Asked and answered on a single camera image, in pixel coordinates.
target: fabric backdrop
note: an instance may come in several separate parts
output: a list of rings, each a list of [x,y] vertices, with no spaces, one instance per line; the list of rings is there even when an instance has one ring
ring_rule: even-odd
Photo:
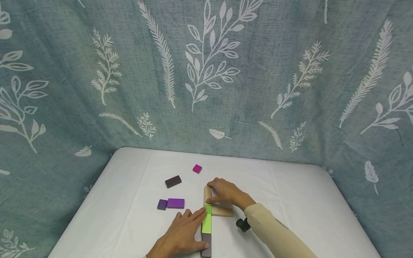
[[[409,0],[1,0],[0,257],[47,257],[124,146],[324,166],[382,257],[412,257],[412,20]]]

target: hand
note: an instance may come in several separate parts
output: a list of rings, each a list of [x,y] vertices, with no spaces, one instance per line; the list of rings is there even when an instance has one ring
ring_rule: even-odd
[[[226,181],[222,178],[215,178],[208,182],[209,187],[216,190],[216,196],[212,196],[206,200],[206,203],[223,202],[233,204],[244,211],[248,206],[256,204],[256,202],[247,194],[241,191],[235,184]]]
[[[208,249],[207,242],[195,241],[195,233],[206,216],[205,207],[195,211],[194,214],[188,209],[183,215],[178,212],[165,235],[158,239],[147,258],[168,258],[178,253],[193,253]]]

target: dark brown block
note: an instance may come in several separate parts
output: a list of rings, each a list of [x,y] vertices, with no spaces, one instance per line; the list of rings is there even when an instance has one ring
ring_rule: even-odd
[[[209,243],[209,248],[201,251],[201,257],[210,258],[211,257],[211,234],[202,233],[201,238],[202,238],[202,241]]]
[[[168,179],[167,181],[165,181],[166,187],[167,188],[171,188],[177,184],[182,183],[182,180],[180,179],[180,177],[177,175],[173,178]]]

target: rectangular block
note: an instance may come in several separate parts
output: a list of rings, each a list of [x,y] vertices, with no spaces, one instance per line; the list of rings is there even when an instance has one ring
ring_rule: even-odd
[[[168,208],[183,209],[185,207],[185,199],[168,199]]]
[[[212,215],[221,217],[234,217],[234,211],[231,208],[212,206]]]
[[[206,213],[212,214],[212,206],[211,205],[204,205],[206,208]]]
[[[209,186],[204,187],[204,205],[209,205],[206,203],[207,199],[212,196],[212,189]]]
[[[167,200],[160,199],[158,203],[158,210],[166,210],[167,204],[168,204]]]
[[[173,187],[177,184],[180,184],[180,183],[182,183],[182,180],[178,175],[173,177],[173,178],[169,178],[168,180],[165,181],[165,184],[166,184],[167,188],[171,188],[171,187]]]
[[[195,165],[195,167],[192,169],[192,171],[194,171],[195,173],[200,173],[202,170],[202,167],[198,164]]]
[[[201,234],[201,240],[209,243],[209,248],[204,249],[204,250],[201,251],[201,257],[206,257],[206,258],[211,257],[211,247],[212,247],[212,245],[211,245],[211,242],[212,242],[211,241],[211,234],[203,234],[202,233]]]
[[[210,234],[212,233],[212,217],[211,214],[207,214],[202,222],[202,233]]]

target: black object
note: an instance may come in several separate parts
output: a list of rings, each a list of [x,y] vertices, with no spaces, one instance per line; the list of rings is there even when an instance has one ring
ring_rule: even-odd
[[[209,243],[209,248],[201,251],[201,257],[211,257],[211,234],[202,233],[202,241]]]
[[[167,181],[165,181],[166,187],[167,188],[171,188],[177,184],[182,183],[182,180],[180,179],[180,177],[177,175],[173,178],[169,178]]]
[[[237,220],[237,227],[243,232],[247,232],[251,226],[248,224],[248,220],[247,218],[245,218],[245,220],[239,219]]]

